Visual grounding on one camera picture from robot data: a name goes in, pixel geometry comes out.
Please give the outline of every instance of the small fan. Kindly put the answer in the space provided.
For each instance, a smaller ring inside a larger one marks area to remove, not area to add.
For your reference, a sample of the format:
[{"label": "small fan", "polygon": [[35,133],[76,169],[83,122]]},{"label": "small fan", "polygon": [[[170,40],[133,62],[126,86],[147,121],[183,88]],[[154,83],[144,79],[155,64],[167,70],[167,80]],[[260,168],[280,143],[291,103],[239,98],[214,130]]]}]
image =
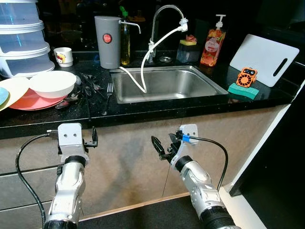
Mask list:
[{"label": "small fan", "polygon": [[257,70],[252,68],[243,68],[238,74],[236,84],[242,87],[250,87],[251,83],[256,80]]}]

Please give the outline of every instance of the red button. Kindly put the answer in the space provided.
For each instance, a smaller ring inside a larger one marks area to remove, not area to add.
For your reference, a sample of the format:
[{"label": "red button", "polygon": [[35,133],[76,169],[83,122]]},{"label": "red button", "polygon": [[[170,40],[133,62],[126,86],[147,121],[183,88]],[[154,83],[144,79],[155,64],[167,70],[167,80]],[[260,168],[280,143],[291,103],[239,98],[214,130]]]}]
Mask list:
[{"label": "red button", "polygon": [[112,41],[112,37],[110,34],[104,34],[103,35],[103,40],[105,41],[105,43],[110,43]]}]

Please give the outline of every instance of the sink basin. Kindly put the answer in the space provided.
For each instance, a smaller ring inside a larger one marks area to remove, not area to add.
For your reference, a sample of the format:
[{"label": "sink basin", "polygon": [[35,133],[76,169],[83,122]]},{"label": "sink basin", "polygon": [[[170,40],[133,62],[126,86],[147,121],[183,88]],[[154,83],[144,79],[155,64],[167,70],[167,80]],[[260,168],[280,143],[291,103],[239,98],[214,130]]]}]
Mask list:
[{"label": "sink basin", "polygon": [[[140,68],[127,69],[142,85]],[[110,71],[119,104],[228,94],[193,66],[144,68],[144,94],[121,69]]]}]

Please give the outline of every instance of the oil bottle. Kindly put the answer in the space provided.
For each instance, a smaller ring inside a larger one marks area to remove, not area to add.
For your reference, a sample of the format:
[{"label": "oil bottle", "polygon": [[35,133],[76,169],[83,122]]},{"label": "oil bottle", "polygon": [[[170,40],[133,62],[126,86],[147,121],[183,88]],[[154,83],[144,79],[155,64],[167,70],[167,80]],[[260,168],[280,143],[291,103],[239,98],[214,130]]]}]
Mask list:
[{"label": "oil bottle", "polygon": [[226,15],[216,14],[220,17],[219,22],[216,23],[216,28],[209,30],[206,42],[204,45],[202,57],[200,60],[201,64],[213,67],[216,65],[217,58],[224,41],[225,31],[222,30],[223,22],[222,19]]},{"label": "oil bottle", "polygon": [[[128,22],[128,12],[123,6],[120,6],[120,10],[122,11],[123,15],[122,21]],[[126,24],[121,25],[121,64],[130,64],[130,31],[129,25]]]}]

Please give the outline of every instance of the white hose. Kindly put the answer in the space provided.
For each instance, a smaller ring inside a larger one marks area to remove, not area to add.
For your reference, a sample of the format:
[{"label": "white hose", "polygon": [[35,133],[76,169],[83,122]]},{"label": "white hose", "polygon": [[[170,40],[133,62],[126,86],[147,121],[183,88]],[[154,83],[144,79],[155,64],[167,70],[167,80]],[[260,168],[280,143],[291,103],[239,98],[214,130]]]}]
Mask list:
[{"label": "white hose", "polygon": [[164,41],[168,36],[170,36],[171,34],[173,34],[174,32],[176,31],[181,31],[181,26],[177,27],[176,29],[170,31],[168,34],[166,34],[164,37],[162,37],[160,40],[157,41],[156,44],[154,44],[150,50],[148,50],[148,52],[146,53],[146,55],[144,56],[143,58],[143,61],[142,61],[142,65],[141,65],[141,81],[142,81],[142,84],[143,84],[143,87],[141,87],[138,82],[135,80],[135,78],[131,75],[131,73],[126,69],[126,68],[123,68],[123,67],[119,67],[120,69],[122,69],[123,71],[125,71],[129,76],[130,78],[132,79],[132,81],[135,83],[135,85],[138,86],[138,88],[143,92],[143,93],[147,93],[147,89],[146,89],[146,84],[145,84],[145,81],[144,81],[144,75],[143,75],[143,68],[144,68],[144,63],[146,61],[146,58],[147,56],[149,55],[149,53],[155,48],[157,47],[162,41]]}]

